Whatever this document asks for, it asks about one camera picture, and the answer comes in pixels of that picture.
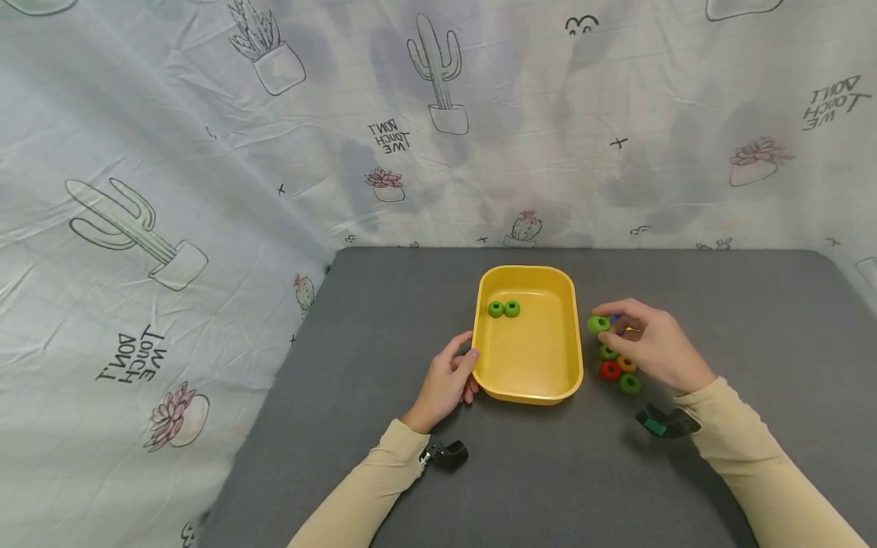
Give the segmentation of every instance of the curtain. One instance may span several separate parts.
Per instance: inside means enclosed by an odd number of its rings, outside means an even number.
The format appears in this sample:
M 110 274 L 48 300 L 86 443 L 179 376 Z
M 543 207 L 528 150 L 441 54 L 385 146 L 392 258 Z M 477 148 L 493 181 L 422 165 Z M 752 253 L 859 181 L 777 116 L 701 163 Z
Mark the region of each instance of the curtain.
M 0 0 L 0 529 L 195 545 L 341 247 L 808 249 L 875 306 L 875 20 Z

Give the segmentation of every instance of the beige sleeve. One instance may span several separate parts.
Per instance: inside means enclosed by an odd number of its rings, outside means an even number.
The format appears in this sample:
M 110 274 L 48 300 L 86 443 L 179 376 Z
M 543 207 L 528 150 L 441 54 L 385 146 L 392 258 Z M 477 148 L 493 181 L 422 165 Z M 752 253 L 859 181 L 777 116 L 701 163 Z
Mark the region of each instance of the beige sleeve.
M 378 446 L 326 497 L 288 548 L 368 548 L 396 499 L 423 473 L 419 457 L 429 439 L 394 420 Z
M 737 498 L 761 548 L 867 548 L 725 379 L 676 398 L 691 438 Z

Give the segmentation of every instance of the person's left hand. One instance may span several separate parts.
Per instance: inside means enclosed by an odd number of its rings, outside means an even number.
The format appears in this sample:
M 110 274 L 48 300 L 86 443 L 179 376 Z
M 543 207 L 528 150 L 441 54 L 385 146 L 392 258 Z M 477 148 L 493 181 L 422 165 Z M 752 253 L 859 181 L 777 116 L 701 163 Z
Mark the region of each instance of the person's left hand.
M 479 390 L 472 376 L 478 363 L 478 349 L 473 348 L 465 356 L 455 357 L 460 347 L 470 340 L 471 331 L 461 333 L 432 359 L 417 400 L 400 419 L 413 431 L 428 434 L 457 405 L 464 401 L 472 403 Z

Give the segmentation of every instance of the gray table surface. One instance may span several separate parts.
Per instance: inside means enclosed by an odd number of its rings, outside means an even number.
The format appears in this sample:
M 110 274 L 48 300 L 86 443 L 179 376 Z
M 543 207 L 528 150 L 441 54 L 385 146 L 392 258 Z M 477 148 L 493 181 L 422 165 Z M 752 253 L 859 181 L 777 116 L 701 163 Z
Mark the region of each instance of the gray table surface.
M 456 473 L 426 470 L 372 546 L 756 546 L 690 440 L 633 419 L 670 407 L 645 381 L 599 380 L 590 308 L 633 296 L 671 311 L 707 361 L 860 535 L 877 545 L 877 320 L 808 252 L 352 248 L 339 253 L 199 539 L 285 546 L 417 394 L 432 356 L 470 329 L 478 281 L 502 264 L 573 279 L 586 378 L 561 405 L 480 394 L 435 432 Z

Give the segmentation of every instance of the yellow plastic tray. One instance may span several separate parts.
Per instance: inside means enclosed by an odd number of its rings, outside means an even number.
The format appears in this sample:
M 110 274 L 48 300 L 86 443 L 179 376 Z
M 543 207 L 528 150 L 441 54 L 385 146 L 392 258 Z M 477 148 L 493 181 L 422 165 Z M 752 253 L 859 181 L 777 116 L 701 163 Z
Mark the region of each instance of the yellow plastic tray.
M 488 304 L 518 301 L 518 317 L 490 317 Z M 581 386 L 575 286 L 551 267 L 505 265 L 478 286 L 472 346 L 481 351 L 474 376 L 497 400 L 555 405 Z

